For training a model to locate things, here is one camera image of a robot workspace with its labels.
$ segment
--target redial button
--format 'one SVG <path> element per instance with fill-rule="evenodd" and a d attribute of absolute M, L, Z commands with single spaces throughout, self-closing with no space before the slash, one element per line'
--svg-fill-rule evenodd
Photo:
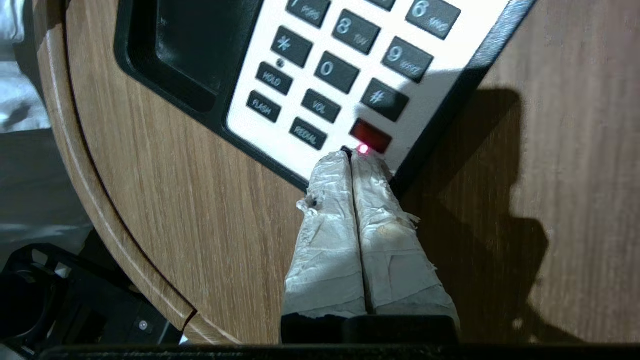
<path fill-rule="evenodd" d="M 311 126 L 299 117 L 296 117 L 296 120 L 293 122 L 291 130 L 289 130 L 289 134 L 299 138 L 316 150 L 322 149 L 324 141 L 326 140 L 325 133 Z"/>

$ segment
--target keypad button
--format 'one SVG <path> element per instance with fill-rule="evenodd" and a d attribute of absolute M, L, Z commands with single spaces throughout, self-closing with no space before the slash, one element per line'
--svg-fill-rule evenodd
<path fill-rule="evenodd" d="M 282 109 L 275 102 L 267 99 L 257 91 L 252 91 L 249 94 L 249 99 L 247 100 L 246 105 L 272 122 L 276 122 L 278 120 L 280 109 Z"/>
<path fill-rule="evenodd" d="M 349 10 L 343 10 L 333 29 L 333 37 L 362 53 L 369 54 L 379 32 L 379 27 Z"/>
<path fill-rule="evenodd" d="M 289 130 L 289 134 L 299 138 L 316 150 L 322 149 L 324 141 L 326 140 L 325 133 L 311 126 L 299 117 L 296 117 L 296 120 L 294 120 L 291 130 Z"/>
<path fill-rule="evenodd" d="M 287 12 L 320 28 L 329 5 L 331 5 L 329 0 L 289 0 Z"/>
<path fill-rule="evenodd" d="M 395 37 L 382 59 L 382 64 L 419 83 L 432 60 L 433 56 Z"/>
<path fill-rule="evenodd" d="M 394 3 L 396 0 L 367 0 L 368 2 L 378 5 L 379 7 L 385 9 L 390 12 L 391 8 L 394 7 Z"/>
<path fill-rule="evenodd" d="M 293 79 L 267 63 L 261 63 L 256 79 L 287 95 Z"/>
<path fill-rule="evenodd" d="M 380 154 L 384 154 L 391 143 L 391 136 L 383 133 L 382 130 L 362 119 L 356 121 L 349 135 L 360 140 Z"/>
<path fill-rule="evenodd" d="M 460 9 L 442 0 L 414 0 L 406 20 L 444 40 L 460 16 Z"/>
<path fill-rule="evenodd" d="M 305 98 L 302 99 L 302 106 L 332 124 L 335 122 L 341 109 L 340 105 L 311 89 L 307 90 Z"/>
<path fill-rule="evenodd" d="M 409 98 L 378 79 L 372 79 L 360 102 L 395 122 L 409 102 Z"/>
<path fill-rule="evenodd" d="M 297 66 L 304 67 L 313 46 L 311 41 L 284 26 L 280 26 L 276 37 L 273 39 L 271 50 L 291 60 Z"/>
<path fill-rule="evenodd" d="M 329 52 L 324 52 L 316 76 L 336 89 L 348 94 L 356 81 L 360 70 Z"/>

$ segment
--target number button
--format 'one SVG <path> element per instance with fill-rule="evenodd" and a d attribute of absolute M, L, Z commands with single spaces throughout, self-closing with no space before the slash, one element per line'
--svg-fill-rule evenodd
<path fill-rule="evenodd" d="M 329 5 L 331 5 L 329 0 L 289 0 L 287 12 L 320 28 Z"/>
<path fill-rule="evenodd" d="M 271 44 L 271 50 L 291 60 L 297 66 L 304 67 L 313 46 L 311 41 L 284 26 L 280 26 L 276 37 L 273 39 L 273 44 Z"/>
<path fill-rule="evenodd" d="M 346 61 L 325 51 L 316 69 L 316 77 L 348 94 L 360 70 Z"/>
<path fill-rule="evenodd" d="M 367 0 L 368 2 L 378 5 L 379 7 L 385 9 L 386 11 L 390 12 L 391 8 L 394 7 L 394 3 L 396 2 L 396 0 Z"/>
<path fill-rule="evenodd" d="M 409 102 L 409 98 L 383 84 L 380 80 L 372 79 L 360 102 L 387 119 L 396 122 Z"/>
<path fill-rule="evenodd" d="M 414 0 L 406 20 L 444 40 L 460 16 L 460 9 L 442 0 Z"/>
<path fill-rule="evenodd" d="M 361 53 L 369 54 L 379 32 L 379 27 L 349 10 L 343 10 L 333 29 L 333 37 Z"/>
<path fill-rule="evenodd" d="M 382 59 L 382 64 L 400 75 L 420 83 L 432 60 L 433 56 L 399 37 L 395 37 Z"/>

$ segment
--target wood grain surface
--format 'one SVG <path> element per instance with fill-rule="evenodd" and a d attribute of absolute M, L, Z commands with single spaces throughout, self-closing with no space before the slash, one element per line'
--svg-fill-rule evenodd
<path fill-rule="evenodd" d="M 67 10 L 97 172 L 195 328 L 275 343 L 302 193 L 128 78 L 116 7 Z M 539 1 L 404 196 L 463 341 L 640 341 L 638 19 L 635 0 Z"/>
<path fill-rule="evenodd" d="M 234 345 L 240 341 L 197 313 L 184 328 L 184 335 L 194 345 Z"/>
<path fill-rule="evenodd" d="M 106 195 L 84 143 L 76 116 L 63 26 L 63 1 L 33 2 L 38 64 L 45 103 L 56 143 L 71 181 L 96 230 L 111 255 L 145 296 L 178 329 L 183 329 L 193 307 L 157 271 L 131 238 Z"/>

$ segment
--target red button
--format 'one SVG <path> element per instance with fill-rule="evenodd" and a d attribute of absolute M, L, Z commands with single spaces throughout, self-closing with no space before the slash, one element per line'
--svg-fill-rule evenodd
<path fill-rule="evenodd" d="M 391 136 L 362 119 L 356 121 L 349 134 L 380 154 L 384 154 L 391 143 Z"/>

